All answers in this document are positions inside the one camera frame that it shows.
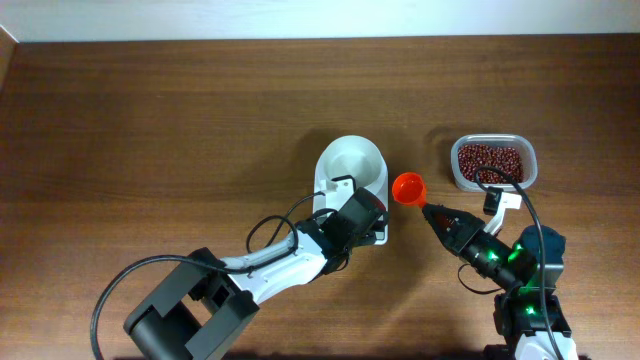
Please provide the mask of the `red adzuki beans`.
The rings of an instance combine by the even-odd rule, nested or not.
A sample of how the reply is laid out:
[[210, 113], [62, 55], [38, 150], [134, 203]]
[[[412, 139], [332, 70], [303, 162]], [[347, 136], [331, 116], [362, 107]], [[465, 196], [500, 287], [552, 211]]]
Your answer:
[[475, 181], [475, 170], [481, 166], [495, 167], [518, 182], [524, 180], [522, 158], [513, 147], [464, 145], [457, 150], [457, 157], [461, 174], [471, 182]]

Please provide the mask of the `orange measuring scoop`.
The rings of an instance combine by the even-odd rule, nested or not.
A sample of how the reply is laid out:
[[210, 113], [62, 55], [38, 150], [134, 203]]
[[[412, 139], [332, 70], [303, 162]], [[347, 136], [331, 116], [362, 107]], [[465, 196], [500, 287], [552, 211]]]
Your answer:
[[427, 187], [421, 175], [405, 172], [398, 175], [391, 187], [395, 202], [409, 207], [423, 208], [427, 204]]

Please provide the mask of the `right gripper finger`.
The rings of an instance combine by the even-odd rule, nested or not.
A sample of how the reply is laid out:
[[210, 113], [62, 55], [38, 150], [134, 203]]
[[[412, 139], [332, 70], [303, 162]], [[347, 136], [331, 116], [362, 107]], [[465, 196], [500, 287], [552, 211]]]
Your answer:
[[450, 229], [450, 220], [443, 207], [423, 207], [422, 214], [439, 240], [446, 240]]
[[443, 205], [427, 204], [424, 207], [443, 207], [446, 211], [447, 216], [449, 217], [450, 223], [467, 223], [473, 220], [472, 214], [465, 211], [448, 208]]

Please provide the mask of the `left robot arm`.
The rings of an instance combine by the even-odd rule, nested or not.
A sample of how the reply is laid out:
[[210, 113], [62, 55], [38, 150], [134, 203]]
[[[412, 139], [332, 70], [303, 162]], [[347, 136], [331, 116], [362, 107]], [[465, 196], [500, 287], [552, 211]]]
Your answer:
[[338, 271], [388, 220], [384, 203], [359, 188], [340, 209], [316, 211], [265, 249], [221, 259], [198, 249], [130, 313], [124, 331], [147, 359], [219, 359], [261, 303]]

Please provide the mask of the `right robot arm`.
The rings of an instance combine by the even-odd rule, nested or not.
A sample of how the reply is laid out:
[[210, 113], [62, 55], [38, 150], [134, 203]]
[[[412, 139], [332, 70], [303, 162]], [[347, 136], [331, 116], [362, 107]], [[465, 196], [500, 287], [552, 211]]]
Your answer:
[[564, 270], [566, 239], [548, 227], [526, 228], [512, 245], [498, 239], [504, 202], [487, 205], [489, 222], [461, 210], [425, 205], [422, 213], [444, 248], [497, 285], [493, 319], [503, 345], [484, 359], [577, 359], [577, 345], [554, 294]]

